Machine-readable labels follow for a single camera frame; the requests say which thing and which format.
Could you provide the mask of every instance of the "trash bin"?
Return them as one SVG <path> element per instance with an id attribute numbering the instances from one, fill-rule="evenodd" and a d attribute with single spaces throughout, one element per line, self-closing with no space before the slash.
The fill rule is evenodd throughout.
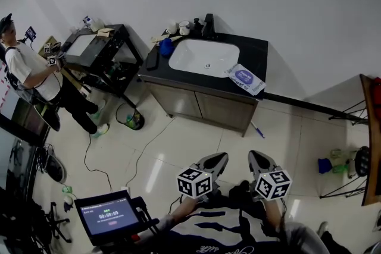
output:
<path id="1" fill-rule="evenodd" d="M 118 107 L 115 117 L 118 123 L 123 124 L 132 130 L 139 130 L 144 126 L 143 115 L 127 103 L 123 103 Z"/>

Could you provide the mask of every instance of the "black cap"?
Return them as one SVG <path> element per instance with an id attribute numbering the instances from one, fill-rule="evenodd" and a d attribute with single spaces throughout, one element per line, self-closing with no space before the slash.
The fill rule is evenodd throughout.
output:
<path id="1" fill-rule="evenodd" d="M 0 20 L 0 35 L 3 34 L 4 30 L 12 23 L 11 17 L 12 13 Z"/>

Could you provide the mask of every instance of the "hand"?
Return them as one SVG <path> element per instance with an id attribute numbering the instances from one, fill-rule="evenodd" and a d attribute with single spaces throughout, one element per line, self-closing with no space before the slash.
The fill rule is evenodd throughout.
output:
<path id="1" fill-rule="evenodd" d="M 60 71 L 60 68 L 58 65 L 52 65 L 49 67 L 51 70 L 52 70 L 52 73 L 53 72 L 59 72 Z"/>

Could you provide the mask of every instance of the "black countertop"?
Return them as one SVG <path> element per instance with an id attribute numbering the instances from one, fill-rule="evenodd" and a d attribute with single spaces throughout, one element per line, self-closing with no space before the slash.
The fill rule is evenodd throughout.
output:
<path id="1" fill-rule="evenodd" d="M 238 64 L 243 65 L 246 69 L 254 73 L 262 81 L 266 82 L 268 48 L 267 41 L 224 33 L 216 33 L 216 35 L 217 38 L 211 41 L 230 43 L 232 45 L 237 46 L 239 48 Z M 173 45 L 176 47 L 177 44 L 184 39 L 210 40 L 205 39 L 200 35 L 190 33 L 190 35 L 187 35 L 184 38 L 178 39 L 175 42 L 173 42 Z M 158 51 L 159 47 L 157 46 L 153 47 L 153 49 L 151 50 L 151 52 Z M 164 81 L 175 81 L 177 83 L 210 88 L 213 90 L 241 96 L 244 98 L 262 100 L 264 97 L 264 90 L 262 90 L 256 96 L 252 96 L 250 93 L 237 86 L 228 77 L 222 79 L 219 77 L 205 76 L 203 74 L 172 69 L 169 66 L 169 58 L 164 58 L 161 55 L 159 55 L 159 57 L 160 58 L 158 68 L 156 70 L 148 71 L 146 69 L 146 62 L 144 62 L 138 72 L 138 75 L 142 76 L 143 79 L 146 78 L 152 81 L 154 81 L 155 79 Z"/>

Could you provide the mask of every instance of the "cup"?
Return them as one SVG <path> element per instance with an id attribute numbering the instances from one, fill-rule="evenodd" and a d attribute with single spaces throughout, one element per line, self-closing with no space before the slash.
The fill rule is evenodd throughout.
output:
<path id="1" fill-rule="evenodd" d="M 173 21 L 165 30 L 168 34 L 175 34 L 177 32 L 177 24 Z"/>
<path id="2" fill-rule="evenodd" d="M 180 35 L 188 35 L 191 31 L 191 26 L 189 24 L 189 21 L 183 20 L 181 23 L 179 23 L 180 28 Z"/>

